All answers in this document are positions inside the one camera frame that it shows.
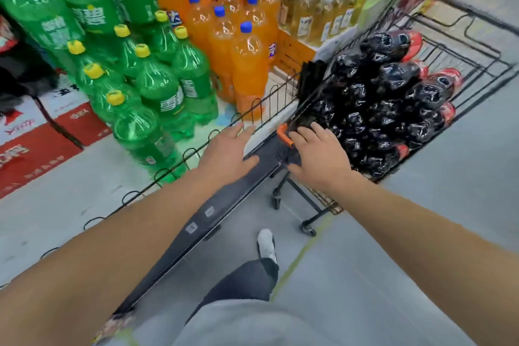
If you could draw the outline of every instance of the red and white box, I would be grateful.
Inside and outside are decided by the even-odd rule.
[[[59,134],[29,96],[0,113],[0,198],[81,152]]]
[[[49,116],[85,146],[112,133],[92,111],[87,95],[66,74],[60,75],[56,89],[39,96],[39,100]]]

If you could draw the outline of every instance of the foot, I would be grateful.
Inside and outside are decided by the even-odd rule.
[[[259,256],[263,258],[272,259],[276,264],[278,260],[276,258],[275,247],[276,244],[274,242],[274,236],[272,235],[272,231],[269,229],[263,229],[258,234],[258,253]]]

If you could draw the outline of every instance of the shopping cart wheel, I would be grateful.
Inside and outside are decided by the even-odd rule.
[[[281,206],[281,197],[276,197],[275,194],[272,195],[272,205],[274,206],[274,209],[277,211],[279,207]]]
[[[317,232],[314,230],[311,224],[307,223],[307,221],[301,223],[301,231],[310,237],[315,237],[317,235]]]

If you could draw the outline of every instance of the dark pants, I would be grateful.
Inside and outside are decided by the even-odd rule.
[[[215,301],[242,299],[269,301],[270,293],[278,282],[278,272],[279,266],[269,258],[247,261],[207,293],[187,322],[200,308]]]

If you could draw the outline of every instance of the hand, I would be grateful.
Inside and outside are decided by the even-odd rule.
[[[243,161],[243,150],[256,128],[249,126],[240,133],[242,128],[243,123],[237,123],[212,138],[198,163],[198,169],[220,186],[244,177],[260,160],[258,156],[252,156]]]
[[[289,137],[301,155],[302,167],[289,164],[289,171],[303,184],[326,194],[351,171],[348,155],[329,129],[312,122],[312,129],[298,127]]]

